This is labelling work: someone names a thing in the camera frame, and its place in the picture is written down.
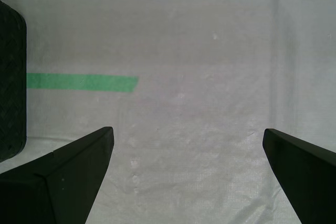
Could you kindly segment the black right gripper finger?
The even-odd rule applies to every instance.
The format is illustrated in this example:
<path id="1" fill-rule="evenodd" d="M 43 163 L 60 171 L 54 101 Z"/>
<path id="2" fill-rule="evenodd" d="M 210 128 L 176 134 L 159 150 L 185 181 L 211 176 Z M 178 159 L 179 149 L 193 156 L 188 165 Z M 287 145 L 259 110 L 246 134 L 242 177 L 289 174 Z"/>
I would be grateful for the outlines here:
<path id="1" fill-rule="evenodd" d="M 335 153 L 275 129 L 263 149 L 301 223 L 335 223 Z"/>
<path id="2" fill-rule="evenodd" d="M 1 223 L 85 223 L 109 167 L 113 128 L 1 174 Z"/>

